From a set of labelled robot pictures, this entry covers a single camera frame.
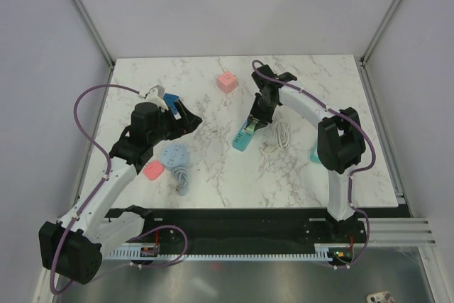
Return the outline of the green cube plug adapter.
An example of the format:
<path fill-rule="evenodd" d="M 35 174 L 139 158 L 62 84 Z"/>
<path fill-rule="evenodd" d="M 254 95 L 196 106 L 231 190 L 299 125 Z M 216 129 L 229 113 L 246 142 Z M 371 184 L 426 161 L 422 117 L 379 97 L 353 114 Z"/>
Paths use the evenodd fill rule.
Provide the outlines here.
<path fill-rule="evenodd" d="M 256 121 L 251 121 L 246 127 L 245 127 L 245 131 L 248 133 L 248 134 L 253 134 L 255 132 L 255 126 L 256 126 Z"/>

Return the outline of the teal power strip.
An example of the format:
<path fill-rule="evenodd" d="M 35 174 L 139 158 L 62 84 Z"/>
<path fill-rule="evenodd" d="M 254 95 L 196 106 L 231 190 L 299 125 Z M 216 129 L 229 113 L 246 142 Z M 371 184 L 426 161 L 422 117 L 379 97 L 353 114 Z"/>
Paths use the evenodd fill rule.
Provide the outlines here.
<path fill-rule="evenodd" d="M 252 140 L 253 136 L 255 135 L 255 132 L 253 134 L 248 134 L 245 131 L 245 127 L 248 124 L 249 123 L 246 121 L 242 125 L 240 130 L 237 132 L 235 138 L 233 139 L 232 146 L 240 152 L 243 152 L 248 147 L 249 142 Z"/>

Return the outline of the pink plug adapter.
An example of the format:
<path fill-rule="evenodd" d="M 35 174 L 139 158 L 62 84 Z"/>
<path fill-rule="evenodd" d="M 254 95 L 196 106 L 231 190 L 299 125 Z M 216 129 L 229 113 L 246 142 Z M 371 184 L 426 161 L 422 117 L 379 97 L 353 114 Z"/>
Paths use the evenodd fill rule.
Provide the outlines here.
<path fill-rule="evenodd" d="M 154 160 L 144 167 L 143 174 L 150 181 L 155 181 L 164 172 L 164 170 L 164 166 L 158 160 Z"/>

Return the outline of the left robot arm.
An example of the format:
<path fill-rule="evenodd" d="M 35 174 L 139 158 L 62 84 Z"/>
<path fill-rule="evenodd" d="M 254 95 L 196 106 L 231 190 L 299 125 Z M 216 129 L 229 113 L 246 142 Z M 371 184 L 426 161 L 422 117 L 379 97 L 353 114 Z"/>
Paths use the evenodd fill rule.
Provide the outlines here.
<path fill-rule="evenodd" d="M 155 223 L 148 211 L 130 206 L 111 223 L 104 217 L 119 194 L 140 174 L 161 141 L 171 141 L 192 133 L 202 119 L 181 101 L 175 106 L 180 117 L 152 102 L 136 104 L 131 123 L 126 126 L 107 157 L 106 169 L 90 192 L 57 222 L 45 222 L 38 232 L 43 267 L 79 284 L 87 284 L 97 274 L 102 260 L 126 241 L 136 237 L 149 241 Z"/>

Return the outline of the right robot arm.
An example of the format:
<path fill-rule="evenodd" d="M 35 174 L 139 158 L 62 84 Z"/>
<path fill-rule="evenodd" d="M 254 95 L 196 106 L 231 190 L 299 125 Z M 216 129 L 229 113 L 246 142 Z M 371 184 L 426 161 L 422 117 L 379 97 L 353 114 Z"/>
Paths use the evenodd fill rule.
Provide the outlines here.
<path fill-rule="evenodd" d="M 347 219 L 354 215 L 351 177 L 359 169 L 369 141 L 356 110 L 332 109 L 302 89 L 297 78 L 284 72 L 275 74 L 269 65 L 253 61 L 252 78 L 259 92 L 250 110 L 245 132 L 252 134 L 272 123 L 278 106 L 286 106 L 307 120 L 317 132 L 316 149 L 321 164 L 328 171 L 327 211 L 333 219 L 325 223 L 326 236 L 335 242 L 350 234 Z"/>

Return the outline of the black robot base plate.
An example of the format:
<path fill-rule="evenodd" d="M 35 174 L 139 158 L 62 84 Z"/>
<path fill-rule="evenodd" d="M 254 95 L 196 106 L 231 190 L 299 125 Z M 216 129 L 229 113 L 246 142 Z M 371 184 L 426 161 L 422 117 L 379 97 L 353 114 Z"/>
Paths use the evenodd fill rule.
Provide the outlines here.
<path fill-rule="evenodd" d="M 358 215 L 337 222 L 326 209 L 153 209 L 138 241 L 208 250 L 309 250 L 320 244 L 359 245 Z"/>

